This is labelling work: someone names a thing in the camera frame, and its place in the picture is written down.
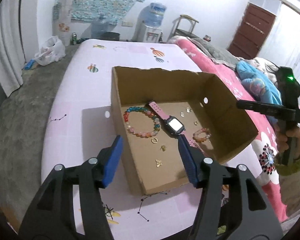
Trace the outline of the pale butterfly charm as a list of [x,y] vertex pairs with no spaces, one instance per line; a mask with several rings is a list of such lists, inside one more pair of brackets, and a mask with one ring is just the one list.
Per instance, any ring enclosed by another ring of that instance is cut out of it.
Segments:
[[156,166],[157,167],[160,167],[162,165],[162,161],[161,160],[156,159],[155,162],[156,162]]

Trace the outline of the pink strap smart watch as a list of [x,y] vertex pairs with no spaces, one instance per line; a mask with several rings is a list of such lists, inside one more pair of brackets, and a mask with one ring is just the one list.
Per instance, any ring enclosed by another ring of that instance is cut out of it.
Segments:
[[198,146],[198,144],[191,138],[186,132],[184,124],[175,116],[166,114],[155,101],[148,103],[153,112],[163,121],[165,128],[168,132],[176,137],[185,141],[186,146],[197,149],[204,155],[204,151]]

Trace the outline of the blue patterned pillow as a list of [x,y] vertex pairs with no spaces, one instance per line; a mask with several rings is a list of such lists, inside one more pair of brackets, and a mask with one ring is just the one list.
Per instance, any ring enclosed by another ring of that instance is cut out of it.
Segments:
[[281,105],[281,93],[261,71],[245,61],[236,64],[242,86],[259,102]]

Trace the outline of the pink floral bed blanket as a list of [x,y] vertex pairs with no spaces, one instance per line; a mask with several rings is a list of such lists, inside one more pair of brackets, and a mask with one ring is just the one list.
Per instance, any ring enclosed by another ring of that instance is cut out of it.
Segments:
[[262,186],[280,222],[300,214],[300,107],[286,106],[286,97],[300,91],[289,68],[281,67],[281,78],[273,83],[263,72],[246,61],[236,69],[228,60],[218,61],[191,38],[175,36],[178,45],[204,72],[216,74],[245,109],[259,134],[251,143],[262,173],[257,181]]

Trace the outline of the grey fuzzy blanket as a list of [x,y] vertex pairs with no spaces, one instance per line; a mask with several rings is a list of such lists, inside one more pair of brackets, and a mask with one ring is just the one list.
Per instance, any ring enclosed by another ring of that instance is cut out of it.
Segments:
[[218,46],[213,46],[210,42],[207,42],[201,38],[189,38],[189,40],[194,43],[198,48],[200,48],[203,52],[208,52],[210,57],[213,57],[217,60],[226,61],[230,64],[236,64],[239,59],[232,55],[228,50],[224,48],[219,48]]

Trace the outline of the brown wooden door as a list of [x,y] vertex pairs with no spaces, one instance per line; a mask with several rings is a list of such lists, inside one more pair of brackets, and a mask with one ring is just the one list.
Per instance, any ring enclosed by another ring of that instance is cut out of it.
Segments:
[[268,37],[276,16],[249,3],[228,51],[244,59],[255,58]]

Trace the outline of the brown cardboard box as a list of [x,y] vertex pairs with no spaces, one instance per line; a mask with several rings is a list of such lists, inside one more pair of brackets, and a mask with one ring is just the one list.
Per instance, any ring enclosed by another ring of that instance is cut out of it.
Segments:
[[180,138],[220,164],[244,150],[258,130],[236,102],[215,74],[114,67],[111,113],[124,140],[130,192],[155,194],[188,182]]

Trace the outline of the wooden chair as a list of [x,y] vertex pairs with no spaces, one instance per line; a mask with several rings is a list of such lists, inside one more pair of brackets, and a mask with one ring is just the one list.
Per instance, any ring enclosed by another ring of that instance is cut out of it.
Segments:
[[189,38],[198,38],[194,33],[194,29],[199,21],[189,15],[181,14],[178,18],[172,21],[172,29],[168,38],[174,36],[184,36]]

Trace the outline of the white water dispenser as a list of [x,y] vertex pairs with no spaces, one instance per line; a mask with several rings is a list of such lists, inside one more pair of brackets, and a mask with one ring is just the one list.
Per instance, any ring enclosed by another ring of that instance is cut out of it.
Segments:
[[161,33],[162,31],[160,28],[153,28],[143,23],[139,30],[138,41],[145,43],[158,43]]

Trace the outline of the white curtain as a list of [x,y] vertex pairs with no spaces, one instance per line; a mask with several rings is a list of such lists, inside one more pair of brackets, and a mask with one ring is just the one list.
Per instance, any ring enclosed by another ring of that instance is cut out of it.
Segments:
[[25,56],[19,30],[20,0],[0,3],[0,85],[9,97],[23,84]]

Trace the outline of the white plastic bag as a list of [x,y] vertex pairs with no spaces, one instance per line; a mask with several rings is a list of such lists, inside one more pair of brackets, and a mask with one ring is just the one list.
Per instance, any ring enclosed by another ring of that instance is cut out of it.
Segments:
[[58,62],[66,56],[65,46],[58,36],[49,38],[40,51],[35,54],[34,60],[41,66],[46,66],[53,62]]

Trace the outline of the green drink can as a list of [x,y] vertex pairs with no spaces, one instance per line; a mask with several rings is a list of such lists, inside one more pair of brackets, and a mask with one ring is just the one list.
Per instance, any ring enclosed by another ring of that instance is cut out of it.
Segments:
[[71,37],[70,37],[70,44],[71,45],[76,45],[77,44],[77,34],[76,33],[72,33]]

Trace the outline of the empty clear water bottle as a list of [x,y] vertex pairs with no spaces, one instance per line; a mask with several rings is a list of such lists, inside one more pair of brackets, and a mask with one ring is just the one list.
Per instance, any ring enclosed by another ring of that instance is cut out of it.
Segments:
[[108,32],[110,22],[104,15],[100,15],[91,24],[91,38],[102,39],[103,35]]

